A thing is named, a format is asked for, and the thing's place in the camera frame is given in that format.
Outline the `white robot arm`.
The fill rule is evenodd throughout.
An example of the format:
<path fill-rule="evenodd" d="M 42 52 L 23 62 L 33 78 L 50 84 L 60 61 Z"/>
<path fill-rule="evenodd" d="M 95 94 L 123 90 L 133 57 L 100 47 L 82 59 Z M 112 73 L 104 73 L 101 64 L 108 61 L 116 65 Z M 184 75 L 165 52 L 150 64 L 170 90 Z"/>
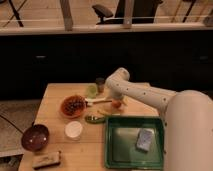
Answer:
<path fill-rule="evenodd" d="M 180 92 L 138 85 L 125 68 L 106 79 L 110 95 L 124 95 L 159 111 L 164 123 L 163 171 L 213 171 L 213 100 L 196 90 Z"/>

